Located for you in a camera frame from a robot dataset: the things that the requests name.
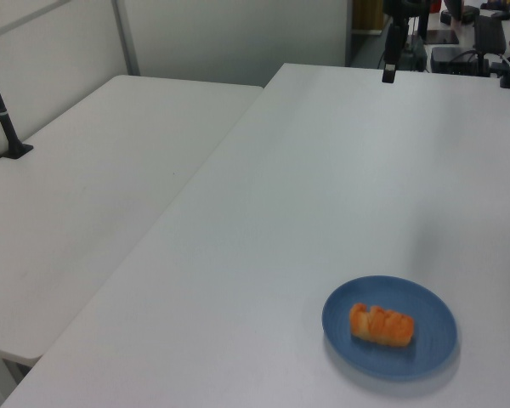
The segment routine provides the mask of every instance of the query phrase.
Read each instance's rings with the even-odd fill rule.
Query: table
[[[376,274],[447,302],[451,365],[386,382],[337,357],[324,302]],[[344,404],[510,406],[495,79],[284,65],[4,408]]]
[[[0,160],[0,356],[48,350],[260,92],[118,76]]]
[[[471,5],[474,7],[478,7],[482,4],[486,3],[482,0],[467,0],[465,4]],[[480,10],[481,15],[487,15],[490,16],[492,14],[496,13],[494,10]],[[509,21],[503,21],[502,22],[502,28],[504,30],[504,36],[507,39],[507,51],[504,54],[504,56],[510,57],[510,20]],[[431,53],[433,52],[434,47],[462,47],[462,48],[472,48],[475,41],[474,41],[474,27],[473,23],[462,25],[458,21],[452,20],[451,26],[443,24],[440,22],[440,13],[434,13],[429,15],[428,20],[428,30],[450,30],[453,29],[456,34],[457,38],[459,39],[459,44],[451,44],[451,45],[445,45],[445,44],[438,44],[438,45],[426,45],[425,50],[427,51],[427,69],[429,71],[431,70]],[[493,62],[501,62],[501,59],[493,54],[487,54],[485,58],[491,63]]]

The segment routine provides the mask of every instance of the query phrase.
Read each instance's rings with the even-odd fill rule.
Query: orange food
[[[379,306],[367,312],[363,303],[354,304],[349,311],[349,326],[354,336],[384,346],[407,346],[414,334],[414,320],[409,315]]]

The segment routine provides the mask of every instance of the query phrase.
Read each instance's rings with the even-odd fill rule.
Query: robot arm
[[[393,83],[408,37],[408,19],[428,13],[431,0],[383,0],[383,12],[391,17],[383,53],[382,82]]]

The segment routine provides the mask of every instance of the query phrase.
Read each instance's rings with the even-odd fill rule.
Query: blue plate
[[[349,310],[354,303],[373,304],[414,318],[408,346],[392,348],[351,336]],[[367,276],[340,286],[323,308],[323,330],[349,364],[376,377],[410,380],[441,367],[457,345],[456,322],[438,296],[423,286],[392,276]]]

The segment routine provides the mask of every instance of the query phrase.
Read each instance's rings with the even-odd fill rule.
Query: floor
[[[376,69],[385,49],[387,27],[379,36],[353,35],[351,38],[351,66],[354,68]]]

